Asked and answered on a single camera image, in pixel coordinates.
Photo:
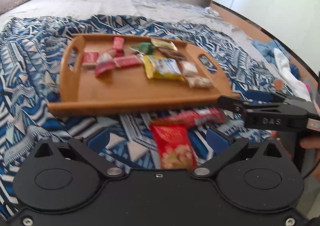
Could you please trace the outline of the person's right hand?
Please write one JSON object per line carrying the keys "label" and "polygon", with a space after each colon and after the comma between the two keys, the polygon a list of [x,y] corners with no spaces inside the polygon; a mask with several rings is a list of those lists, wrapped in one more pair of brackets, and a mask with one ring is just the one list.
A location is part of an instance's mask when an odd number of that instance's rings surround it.
{"label": "person's right hand", "polygon": [[[276,138],[276,139],[280,138],[279,133],[276,131],[272,131],[271,137]],[[278,141],[280,142],[280,144],[283,147],[285,147],[281,138]],[[300,139],[299,145],[304,149],[317,149],[317,150],[319,150],[319,148],[320,148],[319,136],[311,136],[311,137]]]}

